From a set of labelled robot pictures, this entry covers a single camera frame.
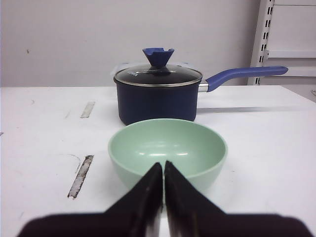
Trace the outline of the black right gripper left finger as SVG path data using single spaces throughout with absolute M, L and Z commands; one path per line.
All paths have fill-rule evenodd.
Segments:
M 157 237 L 163 197 L 162 167 L 155 163 L 105 212 L 55 214 L 29 221 L 20 237 Z

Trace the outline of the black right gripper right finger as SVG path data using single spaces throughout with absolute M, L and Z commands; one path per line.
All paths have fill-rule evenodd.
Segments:
M 172 237 L 310 237 L 299 219 L 277 214 L 228 214 L 167 161 L 165 204 Z

